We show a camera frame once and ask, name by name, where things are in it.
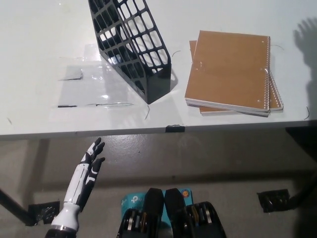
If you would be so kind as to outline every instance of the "gray floor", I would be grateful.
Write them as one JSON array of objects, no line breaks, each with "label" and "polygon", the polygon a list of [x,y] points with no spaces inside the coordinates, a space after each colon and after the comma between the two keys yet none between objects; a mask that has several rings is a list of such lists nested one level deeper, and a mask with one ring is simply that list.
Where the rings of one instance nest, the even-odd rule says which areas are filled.
[{"label": "gray floor", "polygon": [[[72,173],[96,138],[0,142],[0,188],[22,206],[63,200]],[[257,192],[291,194],[316,163],[282,129],[107,136],[96,187],[80,215],[79,238],[114,238],[120,200],[149,187],[188,186],[210,201],[228,238],[317,237],[317,196],[300,209],[264,214]],[[0,207],[0,238],[44,237]]]}]

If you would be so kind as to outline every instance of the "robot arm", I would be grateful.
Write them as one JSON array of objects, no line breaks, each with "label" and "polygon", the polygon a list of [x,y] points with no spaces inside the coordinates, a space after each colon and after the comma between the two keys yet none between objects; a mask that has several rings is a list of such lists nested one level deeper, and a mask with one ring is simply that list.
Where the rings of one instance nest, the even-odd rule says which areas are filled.
[{"label": "robot arm", "polygon": [[45,238],[75,238],[79,229],[78,214],[83,211],[94,188],[98,172],[105,158],[96,159],[105,143],[98,138],[77,165],[69,183],[63,209],[53,220]]}]

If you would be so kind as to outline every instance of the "brown notebook cover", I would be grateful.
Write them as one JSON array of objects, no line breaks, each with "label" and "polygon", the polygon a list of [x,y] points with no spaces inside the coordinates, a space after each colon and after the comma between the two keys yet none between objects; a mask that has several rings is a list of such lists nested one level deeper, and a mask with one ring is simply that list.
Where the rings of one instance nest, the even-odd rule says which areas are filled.
[{"label": "brown notebook cover", "polygon": [[[192,59],[194,58],[194,55],[195,55],[196,44],[197,44],[197,41],[189,42]],[[279,95],[278,89],[275,85],[275,81],[272,74],[270,74],[269,76],[269,108],[271,111],[283,110],[283,103]],[[210,107],[201,107],[201,106],[199,107],[199,109],[201,113],[215,113],[216,114],[216,113],[223,112],[224,114],[226,114],[230,112],[229,110],[210,108]]]},{"label": "brown notebook cover", "polygon": [[267,36],[200,31],[186,101],[268,112],[269,48]]}]

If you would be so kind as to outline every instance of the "clear plastic sheet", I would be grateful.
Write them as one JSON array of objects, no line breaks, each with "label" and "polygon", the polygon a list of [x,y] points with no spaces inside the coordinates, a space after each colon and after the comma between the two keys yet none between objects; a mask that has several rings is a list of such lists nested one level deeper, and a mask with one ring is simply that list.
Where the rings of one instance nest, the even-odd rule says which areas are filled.
[{"label": "clear plastic sheet", "polygon": [[75,58],[61,61],[65,73],[59,80],[59,108],[144,104],[142,93],[138,95],[132,89],[135,85],[129,85],[105,60]]}]

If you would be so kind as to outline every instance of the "notebook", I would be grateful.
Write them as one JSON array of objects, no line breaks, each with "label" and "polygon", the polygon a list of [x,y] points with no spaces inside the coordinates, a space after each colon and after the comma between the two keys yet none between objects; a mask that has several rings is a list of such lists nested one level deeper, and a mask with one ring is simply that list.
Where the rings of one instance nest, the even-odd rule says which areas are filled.
[{"label": "notebook", "polygon": [[270,37],[200,31],[188,104],[268,116]]},{"label": "notebook", "polygon": [[[196,43],[197,41],[189,42],[192,59],[194,58]],[[269,75],[269,109],[270,111],[282,111],[283,108],[284,108],[284,105],[280,97],[280,94],[278,92],[278,89],[276,87],[275,80],[273,78],[273,75],[270,73]],[[199,109],[203,116],[234,115],[238,113],[236,111],[210,108],[210,107],[199,107]]]}]

